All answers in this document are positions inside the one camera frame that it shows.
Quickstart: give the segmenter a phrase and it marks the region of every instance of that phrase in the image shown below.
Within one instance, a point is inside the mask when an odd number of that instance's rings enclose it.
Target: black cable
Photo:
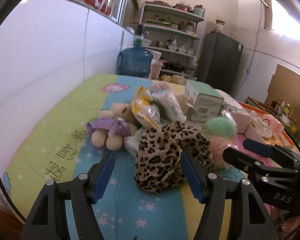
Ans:
[[[12,207],[12,209],[15,211],[15,213],[25,222],[26,218],[20,213],[20,211],[18,210],[18,208],[14,205],[14,203],[12,202],[9,194],[6,191],[6,188],[4,187],[4,184],[2,182],[2,179],[0,177],[0,189],[3,193],[3,195],[5,196],[6,200],[8,201],[9,205]]]
[[[239,91],[241,90],[243,84],[245,83],[245,81],[246,81],[246,79],[247,79],[247,77],[249,75],[248,69],[251,67],[253,56],[254,56],[254,53],[256,52],[257,45],[258,45],[258,35],[259,35],[259,31],[260,31],[261,18],[262,18],[262,3],[260,3],[260,20],[259,20],[259,27],[258,27],[258,32],[257,32],[257,36],[256,36],[256,46],[254,47],[254,50],[253,50],[253,54],[252,54],[252,57],[251,57],[250,65],[249,65],[249,67],[246,70],[246,72],[247,72],[246,76],[244,77],[244,80],[243,80],[241,86],[239,87],[239,89],[237,90],[237,92],[235,93],[234,96],[236,96],[239,93]]]

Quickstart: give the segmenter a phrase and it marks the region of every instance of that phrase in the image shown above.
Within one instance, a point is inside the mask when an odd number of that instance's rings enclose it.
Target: green sponge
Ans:
[[[211,135],[217,135],[228,140],[237,136],[236,125],[227,117],[215,117],[207,120],[206,130]]]

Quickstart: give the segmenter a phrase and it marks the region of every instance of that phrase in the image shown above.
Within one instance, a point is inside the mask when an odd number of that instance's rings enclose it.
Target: water jug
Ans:
[[[149,77],[153,55],[151,52],[141,47],[144,29],[143,25],[138,25],[135,46],[119,53],[119,75],[141,78]]]

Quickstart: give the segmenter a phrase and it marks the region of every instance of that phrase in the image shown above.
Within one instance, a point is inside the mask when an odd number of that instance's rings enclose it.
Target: colorful bedsheet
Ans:
[[[27,217],[44,183],[53,178],[68,181],[92,164],[102,153],[87,140],[86,124],[99,110],[114,102],[130,103],[138,88],[149,87],[151,80],[127,76],[92,76],[61,100],[23,142],[5,174],[4,184],[16,207]],[[184,86],[171,84],[175,94]],[[187,184],[152,195],[135,186],[135,160],[125,151],[116,152],[116,165],[104,197],[93,206],[105,239],[184,240],[193,239],[204,205],[193,198]],[[221,177],[240,181],[237,169],[221,170]],[[225,207],[221,239],[229,223],[230,201]],[[71,239],[79,239],[71,202],[66,202]]]

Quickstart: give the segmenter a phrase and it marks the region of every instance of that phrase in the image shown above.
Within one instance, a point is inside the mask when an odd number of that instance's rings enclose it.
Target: gray refrigerator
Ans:
[[[243,45],[222,33],[204,38],[196,77],[197,81],[230,93],[237,74]]]

